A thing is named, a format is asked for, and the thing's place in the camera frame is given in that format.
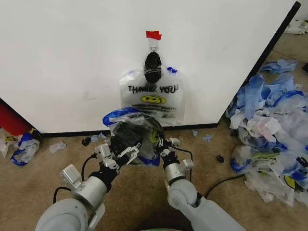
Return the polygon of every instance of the white panel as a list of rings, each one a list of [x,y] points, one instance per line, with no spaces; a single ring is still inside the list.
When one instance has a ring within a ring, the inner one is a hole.
[[[294,19],[308,20],[308,0],[299,0],[302,4]]]
[[[0,97],[43,133],[106,129],[160,30],[162,62],[187,76],[184,124],[217,123],[293,3],[1,0]]]

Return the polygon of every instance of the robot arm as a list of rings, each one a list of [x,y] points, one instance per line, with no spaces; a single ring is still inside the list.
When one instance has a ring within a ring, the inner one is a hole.
[[[93,231],[105,212],[103,196],[110,191],[111,182],[120,168],[137,157],[140,145],[128,147],[118,156],[110,153],[107,144],[98,146],[95,153],[98,154],[100,170],[91,173],[84,182],[73,165],[66,167],[60,176],[74,198],[61,200],[49,207],[39,219],[35,231]],[[244,231],[228,213],[202,197],[185,179],[194,165],[192,160],[178,161],[174,150],[178,145],[179,140],[171,138],[161,139],[156,147],[164,161],[169,204],[189,219],[195,231]]]
[[[158,151],[164,160],[166,172],[166,188],[170,206],[179,210],[192,224],[194,231],[244,231],[245,229],[226,213],[215,202],[205,199],[185,179],[186,173],[194,165],[192,160],[181,163],[175,155],[173,147],[177,147],[179,140],[160,140]]]
[[[95,153],[100,161],[100,170],[92,172],[84,182],[74,165],[63,169],[60,177],[71,189],[74,198],[50,206],[40,217],[35,231],[93,231],[105,213],[103,196],[110,191],[111,182],[120,168],[137,157],[140,146],[137,143],[128,147],[118,156],[110,153],[107,144],[98,146]]]

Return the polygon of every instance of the red tape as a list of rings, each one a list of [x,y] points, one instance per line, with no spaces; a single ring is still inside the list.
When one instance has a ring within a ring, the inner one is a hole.
[[[159,34],[159,30],[157,30],[157,31],[147,31],[146,37],[151,38],[151,39],[160,40],[162,35]]]

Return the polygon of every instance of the yellow smiley face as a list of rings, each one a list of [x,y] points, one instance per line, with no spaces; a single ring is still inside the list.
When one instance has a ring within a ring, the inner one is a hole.
[[[165,103],[166,100],[163,97],[160,96],[151,96],[146,95],[141,98],[141,101],[145,103]]]

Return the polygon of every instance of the red object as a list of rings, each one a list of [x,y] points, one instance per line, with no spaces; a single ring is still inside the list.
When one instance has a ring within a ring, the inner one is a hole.
[[[13,136],[24,134],[31,125],[8,105],[0,101],[0,127]]]
[[[151,39],[160,40],[162,35],[159,34],[159,30],[157,30],[157,31],[147,31],[146,37],[151,38]]]

